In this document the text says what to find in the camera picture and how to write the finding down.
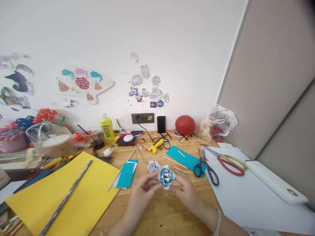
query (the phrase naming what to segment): red balloon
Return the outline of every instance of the red balloon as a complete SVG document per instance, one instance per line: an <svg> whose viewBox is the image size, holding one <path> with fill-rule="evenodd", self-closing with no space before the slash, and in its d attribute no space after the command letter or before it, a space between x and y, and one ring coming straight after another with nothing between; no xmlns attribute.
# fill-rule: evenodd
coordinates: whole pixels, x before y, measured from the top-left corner
<svg viewBox="0 0 315 236"><path fill-rule="evenodd" d="M196 122L191 116L182 115L175 122L176 130L182 135L190 135L195 131Z"/></svg>

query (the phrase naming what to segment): person's left hand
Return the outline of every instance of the person's left hand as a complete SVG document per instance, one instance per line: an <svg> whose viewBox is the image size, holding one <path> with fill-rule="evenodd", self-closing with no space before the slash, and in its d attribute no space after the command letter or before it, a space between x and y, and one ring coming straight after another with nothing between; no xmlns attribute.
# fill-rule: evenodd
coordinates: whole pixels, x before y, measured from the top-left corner
<svg viewBox="0 0 315 236"><path fill-rule="evenodd" d="M163 188L157 179L159 170L140 177L131 187L130 199L126 210L126 217L141 219L148 208L153 196Z"/></svg>

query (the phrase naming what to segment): black-handled scissors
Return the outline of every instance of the black-handled scissors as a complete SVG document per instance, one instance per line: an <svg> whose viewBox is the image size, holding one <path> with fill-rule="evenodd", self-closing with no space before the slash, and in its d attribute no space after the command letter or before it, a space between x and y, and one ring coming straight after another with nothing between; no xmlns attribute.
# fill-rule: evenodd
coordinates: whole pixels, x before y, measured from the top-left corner
<svg viewBox="0 0 315 236"><path fill-rule="evenodd" d="M214 172L214 170L208 165L208 163L206 162L206 155L204 152L204 149L201 149L202 151L200 151L200 149L198 149L199 151L199 156L200 156L200 163L198 163L197 165L195 165L194 167L194 174L197 178L200 178L202 174L204 174L204 172L202 171L202 164L204 163L206 165L206 170L208 171L208 174L210 176L211 182L213 183L214 186L219 186L219 178L217 176L217 174ZM214 174L214 176L217 179L217 182L214 182L213 180L213 176L212 173Z"/></svg>

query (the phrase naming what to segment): wooden desk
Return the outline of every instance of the wooden desk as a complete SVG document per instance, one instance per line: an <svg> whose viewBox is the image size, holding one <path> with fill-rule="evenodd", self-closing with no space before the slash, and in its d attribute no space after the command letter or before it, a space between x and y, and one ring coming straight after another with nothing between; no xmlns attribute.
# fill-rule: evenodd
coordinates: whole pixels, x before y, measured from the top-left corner
<svg viewBox="0 0 315 236"><path fill-rule="evenodd" d="M157 132L149 132L151 137L159 137ZM176 145L178 148L182 149L189 154L198 157L198 148L200 145L196 142L207 143L203 139L198 137L189 137L188 141L185 140L182 144L179 143L179 138L173 136L174 131L169 130L168 133L172 137L168 140L172 145ZM152 143L148 134L145 134L140 138L144 138L146 143ZM219 147L215 141L208 143L210 147ZM102 150L98 150L99 156L103 154L103 150L108 148L106 145ZM127 158L130 156L134 147L114 147L114 159L113 166L121 168ZM167 150L163 148L158 150L156 154L150 153L154 159L156 159L162 166L169 165L170 167L179 167L173 162L166 160L162 156L166 156ZM135 173L136 181L138 177L148 173L147 165L152 157L145 151L141 150L143 153L143 159L138 151L136 151L131 159L138 159L139 164ZM216 208L220 208L220 205L214 195L214 192L207 180L204 178L195 177L194 173L189 169L184 169L187 171L187 175L194 183L194 186L198 194L211 205ZM107 208L104 215L101 217L91 235L99 235L102 230L108 230L124 213L128 200L129 200L130 188L127 190L120 190L118 195L115 197L111 205ZM290 236L295 234L281 233L282 235ZM25 225L16 233L19 235L31 235L30 231L25 227ZM209 229L207 226L199 220L194 214L192 214L186 207L181 203L181 201L171 192L167 190L160 190L153 198L147 212L143 216L140 224L136 228L133 235L209 235Z"/></svg>

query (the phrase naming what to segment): silver bracelet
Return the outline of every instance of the silver bracelet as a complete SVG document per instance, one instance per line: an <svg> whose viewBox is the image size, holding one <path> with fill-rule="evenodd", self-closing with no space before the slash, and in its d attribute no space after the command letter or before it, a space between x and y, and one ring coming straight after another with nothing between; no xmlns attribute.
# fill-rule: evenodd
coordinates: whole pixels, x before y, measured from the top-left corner
<svg viewBox="0 0 315 236"><path fill-rule="evenodd" d="M220 228L221 228L221 220L222 220L222 215L220 209L218 209L218 222L217 222L217 228L216 231L214 232L213 236L218 236L220 233Z"/></svg>

